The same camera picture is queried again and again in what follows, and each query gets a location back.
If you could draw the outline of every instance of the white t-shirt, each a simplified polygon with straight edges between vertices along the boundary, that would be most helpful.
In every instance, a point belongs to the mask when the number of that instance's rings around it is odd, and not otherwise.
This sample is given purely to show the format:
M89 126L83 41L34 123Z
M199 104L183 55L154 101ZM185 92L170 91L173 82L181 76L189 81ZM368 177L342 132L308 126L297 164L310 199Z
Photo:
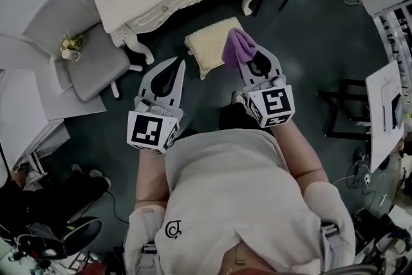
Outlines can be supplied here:
M153 239L154 274L217 274L225 252L241 240L278 272L318 274L331 266L321 221L338 225L342 265L353 263L353 224L338 190L316 182L302 196L268 133L232 129L184 138L168 150L166 171L167 210L154 205L130 216L128 274L142 271L142 246Z

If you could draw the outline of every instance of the white chair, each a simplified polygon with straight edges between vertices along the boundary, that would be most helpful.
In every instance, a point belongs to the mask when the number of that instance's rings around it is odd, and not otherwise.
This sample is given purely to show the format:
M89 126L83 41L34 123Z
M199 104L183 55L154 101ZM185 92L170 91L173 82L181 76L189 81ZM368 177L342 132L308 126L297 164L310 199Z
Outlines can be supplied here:
M118 99L116 79L127 70L142 71L142 67L131 65L124 50L113 44L103 29L93 0L47 0L32 17L23 35L50 55L53 69L54 63L66 64L59 51L61 39L66 34L77 33L83 33L86 40L81 59L75 63L67 61L68 75L77 95L88 101L111 85Z

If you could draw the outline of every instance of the table drawer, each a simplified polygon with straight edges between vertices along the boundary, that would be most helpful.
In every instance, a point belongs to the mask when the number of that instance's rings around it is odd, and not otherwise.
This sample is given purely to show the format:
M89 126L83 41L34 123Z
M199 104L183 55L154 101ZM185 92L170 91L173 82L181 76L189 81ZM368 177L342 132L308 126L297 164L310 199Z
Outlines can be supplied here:
M158 28L163 22L189 0L164 0L146 13L130 20L126 24L135 33L150 32Z

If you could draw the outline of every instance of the purple cloth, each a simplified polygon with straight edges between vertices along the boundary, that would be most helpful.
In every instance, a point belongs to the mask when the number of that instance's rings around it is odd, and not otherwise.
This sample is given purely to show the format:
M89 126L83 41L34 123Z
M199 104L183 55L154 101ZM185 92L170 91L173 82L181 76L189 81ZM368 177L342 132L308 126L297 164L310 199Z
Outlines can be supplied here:
M232 28L227 34L221 59L228 66L239 68L239 62L246 63L253 60L257 51L257 44L250 35L242 29Z

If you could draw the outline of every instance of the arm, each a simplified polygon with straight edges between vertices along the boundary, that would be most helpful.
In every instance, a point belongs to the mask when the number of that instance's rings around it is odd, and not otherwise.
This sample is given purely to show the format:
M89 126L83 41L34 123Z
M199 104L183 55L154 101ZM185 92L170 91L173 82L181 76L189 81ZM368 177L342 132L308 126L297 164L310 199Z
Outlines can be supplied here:
M168 199L165 155L140 150L135 209L153 204L166 208Z
M328 182L319 157L294 122L273 126L272 132L302 194L312 182Z

